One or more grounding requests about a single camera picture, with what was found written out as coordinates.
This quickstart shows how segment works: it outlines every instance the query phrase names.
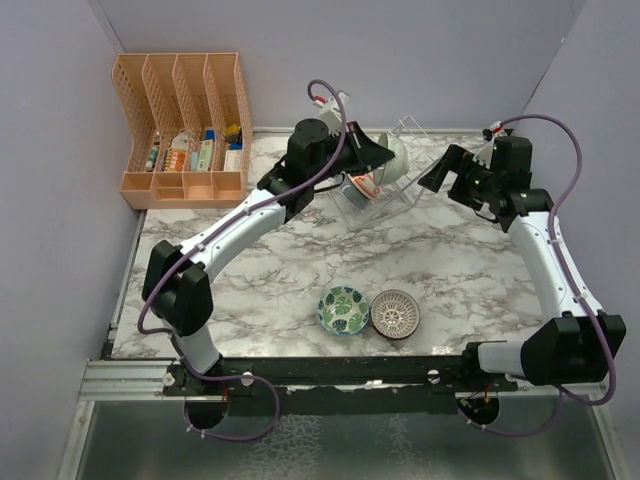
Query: marble table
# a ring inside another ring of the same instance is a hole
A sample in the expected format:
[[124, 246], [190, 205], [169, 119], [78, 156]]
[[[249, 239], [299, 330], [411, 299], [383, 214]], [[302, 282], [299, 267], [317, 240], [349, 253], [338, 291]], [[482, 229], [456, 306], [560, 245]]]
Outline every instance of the marble table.
[[[250, 183], [286, 150], [287, 135], [256, 135]], [[482, 144], [479, 136], [432, 136], [432, 157], [447, 145]], [[177, 244], [204, 230], [223, 210], [151, 210], [130, 272], [113, 358], [173, 357], [168, 338], [140, 335], [136, 320], [151, 248]], [[403, 341], [368, 326], [338, 337], [316, 318], [324, 288], [350, 284], [373, 299], [388, 289], [418, 302], [421, 323]], [[445, 192], [423, 195], [412, 210], [350, 232], [330, 194], [319, 194], [293, 221], [264, 236], [233, 260], [212, 285], [215, 311], [208, 327], [218, 349], [234, 356], [445, 355], [467, 342], [529, 337], [541, 315], [522, 257], [495, 225]], [[146, 325], [160, 326], [153, 315]]]

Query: white cup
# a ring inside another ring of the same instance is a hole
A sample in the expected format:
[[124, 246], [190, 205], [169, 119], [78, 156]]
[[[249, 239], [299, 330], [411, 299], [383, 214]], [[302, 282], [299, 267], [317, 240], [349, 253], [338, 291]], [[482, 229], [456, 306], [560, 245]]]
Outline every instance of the white cup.
[[409, 154], [404, 142], [398, 137], [383, 133], [378, 138], [378, 145], [391, 150], [395, 157], [380, 168], [373, 171], [373, 181], [376, 185], [388, 185], [397, 182], [409, 172]]

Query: black cable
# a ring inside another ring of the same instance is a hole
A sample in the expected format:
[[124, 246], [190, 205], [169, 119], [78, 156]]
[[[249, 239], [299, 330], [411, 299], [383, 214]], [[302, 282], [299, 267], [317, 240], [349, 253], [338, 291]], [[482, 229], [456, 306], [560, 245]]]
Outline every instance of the black cable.
[[314, 190], [313, 193], [322, 193], [322, 192], [328, 192], [329, 190], [333, 190], [334, 188], [338, 188], [340, 185], [342, 185], [342, 183], [344, 182], [345, 178], [347, 178], [347, 176], [343, 173], [341, 173], [340, 175], [342, 175], [342, 179], [339, 182], [336, 182], [334, 185], [330, 185], [328, 187], [323, 187], [323, 188], [319, 188], [318, 190]]

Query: wall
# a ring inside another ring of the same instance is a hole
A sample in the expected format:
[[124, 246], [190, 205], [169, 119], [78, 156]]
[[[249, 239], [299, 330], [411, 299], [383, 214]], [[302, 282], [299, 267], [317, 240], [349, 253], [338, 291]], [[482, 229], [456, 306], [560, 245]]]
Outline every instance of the wall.
[[114, 50], [84, 0], [0, 7], [0, 471], [55, 478], [136, 215]]
[[[613, 414], [640, 477], [640, 3], [589, 0], [527, 105], [526, 113], [563, 119], [584, 150], [584, 169], [560, 217], [571, 253], [608, 312], [623, 316], [627, 338], [617, 358]], [[534, 146], [534, 181], [557, 198], [575, 167], [563, 133], [537, 120], [517, 129]]]
[[522, 112], [584, 0], [99, 0], [127, 51], [238, 51], [255, 125], [313, 115], [307, 82], [353, 118], [478, 128]]

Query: purple cable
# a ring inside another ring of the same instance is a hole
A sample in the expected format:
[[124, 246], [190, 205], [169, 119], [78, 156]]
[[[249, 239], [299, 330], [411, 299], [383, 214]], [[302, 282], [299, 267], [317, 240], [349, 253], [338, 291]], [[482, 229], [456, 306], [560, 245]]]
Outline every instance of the purple cable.
[[[270, 205], [272, 203], [278, 202], [284, 198], [287, 198], [291, 195], [295, 195], [296, 193], [298, 193], [300, 190], [303, 190], [305, 188], [311, 187], [313, 185], [315, 185], [316, 183], [318, 183], [319, 180], [322, 179], [322, 177], [329, 171], [329, 169], [333, 166], [333, 164], [338, 160], [338, 156], [340, 155], [340, 153], [342, 152], [342, 148], [344, 147], [344, 142], [346, 140], [347, 137], [347, 121], [346, 121], [346, 112], [344, 109], [344, 105], [342, 104], [342, 100], [340, 100], [340, 96], [338, 95], [338, 92], [336, 92], [334, 90], [334, 88], [329, 85], [327, 82], [325, 82], [324, 80], [320, 80], [320, 79], [315, 79], [315, 80], [311, 80], [309, 82], [309, 85], [307, 85], [307, 95], [309, 95], [309, 98], [311, 98], [311, 100], [314, 100], [314, 96], [311, 92], [312, 88], [314, 85], [322, 85], [323, 87], [325, 87], [329, 93], [331, 94], [331, 96], [333, 96], [333, 98], [335, 98], [336, 103], [338, 105], [338, 108], [340, 110], [340, 115], [342, 116], [342, 123], [340, 125], [340, 138], [338, 139], [338, 146], [336, 147], [336, 150], [333, 152], [333, 155], [331, 156], [331, 158], [329, 159], [329, 161], [327, 162], [327, 164], [322, 168], [322, 170], [320, 170], [318, 173], [316, 173], [313, 177], [311, 177], [309, 180], [307, 180], [306, 182], [298, 185], [297, 187], [292, 188], [291, 190], [281, 193], [279, 195], [276, 195], [272, 198], [269, 198], [267, 200], [263, 200], [262, 202], [258, 202], [255, 205], [252, 205], [248, 208], [248, 211], [241, 211], [239, 213], [237, 213], [236, 215], [232, 216], [231, 218], [229, 218], [227, 221], [225, 221], [222, 225], [220, 225], [218, 228], [216, 228], [213, 232], [211, 232], [207, 237], [205, 237], [201, 244], [202, 245], [208, 245], [209, 243], [211, 243], [218, 235], [220, 235], [222, 232], [224, 232], [227, 228], [229, 228], [231, 225], [233, 225], [235, 222], [237, 222], [238, 220], [240, 220], [241, 218], [245, 217], [246, 215], [250, 215], [251, 213], [253, 213], [254, 211], [266, 206], [266, 205]], [[142, 309], [140, 310], [140, 316], [138, 317], [138, 323], [137, 323], [137, 327], [138, 327], [138, 331], [142, 334], [152, 334], [152, 333], [168, 333], [170, 335], [173, 335], [173, 330], [170, 328], [144, 328], [144, 319], [147, 315], [147, 313], [149, 312], [149, 309], [151, 308], [151, 305], [153, 304], [153, 301], [156, 299], [156, 297], [158, 296], [158, 294], [160, 293], [160, 290], [162, 290], [162, 288], [164, 287], [164, 285], [167, 283], [167, 281], [171, 278], [171, 276], [176, 273], [180, 267], [189, 260], [189, 258], [191, 258], [193, 255], [196, 254], [196, 252], [198, 252], [198, 247], [194, 247], [191, 250], [189, 250], [187, 253], [185, 253], [176, 263], [174, 263], [171, 268], [169, 268], [169, 270], [167, 270], [167, 272], [162, 276], [162, 278], [160, 279], [160, 281], [158, 282], [158, 284], [155, 286], [155, 288], [151, 291], [151, 293], [149, 294], [149, 297], [147, 297], [146, 302], [144, 302], [144, 305], [142, 306]], [[264, 435], [266, 435], [267, 433], [269, 433], [269, 431], [271, 431], [273, 429], [273, 427], [275, 427], [277, 421], [278, 421], [278, 416], [280, 414], [280, 399], [278, 398], [278, 393], [276, 392], [275, 387], [265, 378], [262, 377], [256, 377], [256, 376], [243, 376], [243, 375], [230, 375], [230, 376], [225, 376], [225, 377], [209, 377], [206, 375], [202, 375], [201, 373], [197, 372], [195, 370], [195, 368], [193, 368], [193, 365], [191, 365], [191, 363], [186, 359], [186, 357], [184, 357], [183, 352], [181, 351], [180, 347], [178, 346], [178, 344], [174, 341], [171, 342], [172, 345], [174, 346], [174, 348], [176, 349], [176, 351], [178, 352], [178, 355], [181, 357], [182, 363], [185, 365], [185, 367], [187, 368], [187, 370], [189, 370], [189, 372], [196, 378], [205, 381], [205, 382], [224, 382], [224, 381], [229, 381], [229, 380], [240, 380], [242, 378], [248, 379], [248, 378], [253, 378], [254, 380], [257, 380], [261, 383], [264, 383], [270, 390], [271, 393], [273, 393], [273, 398], [275, 401], [275, 412], [273, 415], [273, 420], [271, 421], [271, 423], [265, 428], [263, 429], [261, 432], [255, 434], [255, 435], [251, 435], [251, 436], [247, 436], [247, 437], [231, 437], [228, 435], [222, 435], [222, 434], [218, 434], [218, 433], [213, 433], [213, 432], [204, 432], [204, 434], [208, 437], [213, 437], [213, 438], [219, 438], [221, 440], [229, 440], [229, 441], [237, 441], [237, 442], [248, 442], [251, 440], [256, 440], [258, 438], [263, 437]]]
[[539, 120], [546, 120], [548, 122], [556, 124], [566, 132], [566, 134], [571, 139], [571, 143], [573, 143], [573, 146], [576, 150], [576, 172], [573, 174], [573, 178], [571, 179], [571, 182], [569, 183], [565, 191], [562, 192], [562, 195], [560, 195], [560, 198], [558, 199], [557, 203], [551, 208], [551, 212], [549, 213], [549, 222], [548, 222], [547, 228], [549, 230], [549, 236], [551, 237], [551, 245], [553, 246], [553, 250], [555, 251], [556, 257], [558, 258], [558, 262], [560, 263], [560, 268], [562, 269], [562, 272], [567, 278], [567, 281], [569, 282], [569, 286], [571, 287], [571, 290], [573, 291], [575, 298], [578, 300], [578, 303], [584, 309], [584, 311], [587, 312], [587, 315], [589, 316], [589, 320], [591, 320], [593, 328], [596, 331], [596, 335], [598, 336], [598, 340], [600, 341], [600, 345], [602, 346], [602, 351], [607, 361], [607, 368], [609, 370], [609, 388], [607, 389], [607, 392], [604, 394], [604, 396], [598, 400], [584, 399], [579, 395], [576, 395], [575, 393], [567, 390], [562, 385], [558, 386], [558, 389], [562, 393], [565, 393], [569, 398], [583, 405], [587, 405], [591, 407], [604, 405], [609, 400], [611, 400], [611, 398], [613, 397], [613, 394], [616, 391], [617, 379], [616, 379], [616, 368], [613, 362], [613, 354], [611, 353], [611, 349], [609, 348], [609, 344], [607, 343], [607, 338], [605, 337], [605, 334], [602, 331], [600, 322], [598, 322], [598, 317], [596, 313], [591, 309], [591, 307], [589, 306], [589, 303], [582, 297], [582, 291], [580, 290], [580, 286], [577, 284], [575, 278], [573, 278], [573, 274], [571, 273], [569, 264], [567, 263], [567, 260], [565, 259], [564, 254], [562, 253], [560, 244], [558, 243], [558, 237], [556, 235], [556, 229], [555, 229], [555, 219], [558, 214], [558, 209], [567, 199], [567, 197], [573, 190], [573, 187], [575, 187], [576, 183], [578, 182], [578, 178], [580, 178], [580, 173], [582, 172], [582, 149], [580, 148], [578, 139], [576, 138], [574, 133], [571, 131], [571, 129], [560, 120], [550, 117], [548, 115], [538, 115], [538, 114], [519, 115], [517, 117], [512, 117], [512, 118], [503, 120], [502, 122], [500, 122], [500, 126], [503, 127], [507, 123], [516, 122], [518, 120], [525, 120], [528, 118], [537, 118]]
[[560, 417], [560, 412], [562, 411], [562, 399], [564, 397], [562, 392], [558, 392], [558, 403], [556, 404], [556, 409], [553, 411], [553, 414], [549, 419], [540, 425], [538, 428], [534, 428], [533, 430], [529, 430], [527, 432], [505, 432], [504, 430], [496, 430], [491, 427], [487, 427], [486, 425], [480, 425], [479, 423], [474, 422], [469, 417], [467, 417], [464, 412], [458, 407], [458, 413], [467, 419], [467, 423], [471, 426], [476, 427], [478, 430], [482, 430], [483, 432], [492, 433], [494, 435], [499, 435], [501, 437], [510, 437], [510, 438], [525, 438], [525, 437], [533, 437], [538, 435], [539, 433], [544, 432], [549, 427], [551, 427]]

